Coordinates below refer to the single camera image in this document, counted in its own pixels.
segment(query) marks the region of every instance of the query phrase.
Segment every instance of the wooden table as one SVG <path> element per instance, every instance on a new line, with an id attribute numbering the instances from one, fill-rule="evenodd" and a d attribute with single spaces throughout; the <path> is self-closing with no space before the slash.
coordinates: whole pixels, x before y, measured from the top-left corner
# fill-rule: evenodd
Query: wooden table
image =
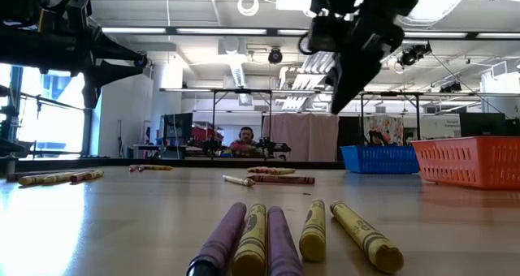
<path id="1" fill-rule="evenodd" d="M 518 275 L 520 196 L 423 184 L 414 175 L 300 170 L 314 186 L 225 183 L 244 170 L 176 169 L 19 188 L 0 182 L 0 274 L 185 275 L 236 201 L 282 207 L 297 243 L 313 198 L 342 200 L 405 256 L 399 275 Z M 327 260 L 306 276 L 380 275 L 327 208 Z"/>

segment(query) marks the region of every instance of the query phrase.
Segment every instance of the purple crayon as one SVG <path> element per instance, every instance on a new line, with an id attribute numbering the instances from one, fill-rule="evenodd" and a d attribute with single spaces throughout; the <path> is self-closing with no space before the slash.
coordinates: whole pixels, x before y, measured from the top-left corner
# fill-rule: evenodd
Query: purple crayon
<path id="1" fill-rule="evenodd" d="M 303 276 L 300 257 L 280 207 L 271 207 L 267 212 L 268 275 Z"/>
<path id="2" fill-rule="evenodd" d="M 197 256 L 189 263 L 187 276 L 225 275 L 226 264 L 241 233 L 246 211 L 244 203 L 237 202 L 231 206 Z"/>

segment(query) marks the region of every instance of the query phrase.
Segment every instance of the man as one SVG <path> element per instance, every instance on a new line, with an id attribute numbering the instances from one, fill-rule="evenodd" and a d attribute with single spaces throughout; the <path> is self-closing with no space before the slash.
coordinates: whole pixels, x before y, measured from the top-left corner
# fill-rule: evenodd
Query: man
<path id="1" fill-rule="evenodd" d="M 263 157 L 263 151 L 256 147 L 253 140 L 253 129 L 250 127 L 242 127 L 238 135 L 239 140 L 233 141 L 229 148 L 235 157 Z"/>

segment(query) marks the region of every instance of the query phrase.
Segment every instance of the blue basket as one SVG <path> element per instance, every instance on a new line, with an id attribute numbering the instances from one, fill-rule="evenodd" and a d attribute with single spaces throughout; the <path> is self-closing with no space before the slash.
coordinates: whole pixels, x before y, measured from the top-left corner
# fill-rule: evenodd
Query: blue basket
<path id="1" fill-rule="evenodd" d="M 413 174 L 419 164 L 411 146 L 342 146 L 344 167 L 361 174 Z"/>

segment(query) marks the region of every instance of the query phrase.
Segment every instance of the headphones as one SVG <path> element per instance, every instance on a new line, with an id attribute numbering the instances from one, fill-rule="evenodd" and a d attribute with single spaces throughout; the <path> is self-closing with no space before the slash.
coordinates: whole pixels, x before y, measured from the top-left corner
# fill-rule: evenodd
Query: headphones
<path id="1" fill-rule="evenodd" d="M 251 131 L 251 139 L 254 138 L 253 129 L 251 129 L 250 127 L 242 127 L 240 132 L 238 133 L 238 138 L 242 139 L 242 131 L 244 131 L 244 130 L 250 130 Z"/>

